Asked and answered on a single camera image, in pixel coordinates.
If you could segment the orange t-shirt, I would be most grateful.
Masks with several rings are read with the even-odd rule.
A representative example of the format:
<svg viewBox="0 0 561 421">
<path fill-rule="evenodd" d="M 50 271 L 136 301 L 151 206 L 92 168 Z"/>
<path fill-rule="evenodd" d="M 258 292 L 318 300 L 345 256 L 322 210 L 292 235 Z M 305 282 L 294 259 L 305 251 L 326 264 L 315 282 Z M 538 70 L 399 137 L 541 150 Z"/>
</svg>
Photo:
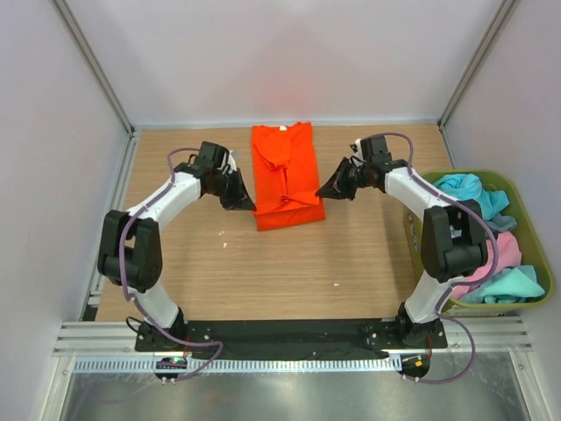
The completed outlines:
<svg viewBox="0 0 561 421">
<path fill-rule="evenodd" d="M 312 124 L 255 125 L 251 148 L 258 231 L 325 220 Z"/>
</svg>

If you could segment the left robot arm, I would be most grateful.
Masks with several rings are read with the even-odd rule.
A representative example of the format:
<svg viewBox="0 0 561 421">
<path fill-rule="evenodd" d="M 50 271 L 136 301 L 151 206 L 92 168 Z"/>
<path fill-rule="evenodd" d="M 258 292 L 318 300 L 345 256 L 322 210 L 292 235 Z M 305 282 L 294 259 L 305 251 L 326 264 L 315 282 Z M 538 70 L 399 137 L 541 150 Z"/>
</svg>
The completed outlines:
<svg viewBox="0 0 561 421">
<path fill-rule="evenodd" d="M 150 196 L 128 210 L 111 210 L 103 220 L 97 271 L 123 291 L 143 315 L 156 341 L 168 351 L 187 346 L 181 308 L 167 293 L 161 234 L 189 205 L 215 196 L 227 211 L 255 211 L 236 155 L 204 141 L 199 147 L 167 155 L 169 177 Z"/>
</svg>

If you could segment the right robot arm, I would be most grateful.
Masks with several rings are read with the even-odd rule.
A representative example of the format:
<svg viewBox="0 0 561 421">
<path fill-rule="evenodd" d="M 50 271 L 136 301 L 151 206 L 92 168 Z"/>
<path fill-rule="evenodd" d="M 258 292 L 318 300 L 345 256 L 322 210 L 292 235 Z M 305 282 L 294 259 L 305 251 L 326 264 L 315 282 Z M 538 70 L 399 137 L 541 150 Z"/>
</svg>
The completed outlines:
<svg viewBox="0 0 561 421">
<path fill-rule="evenodd" d="M 436 329 L 444 304 L 455 287 L 488 261 L 488 227 L 474 200 L 458 201 L 426 182 L 411 160 L 396 160 L 387 134 L 355 140 L 316 196 L 353 200 L 358 189 L 391 196 L 420 220 L 422 275 L 412 295 L 400 305 L 395 337 L 406 347 L 421 347 Z"/>
</svg>

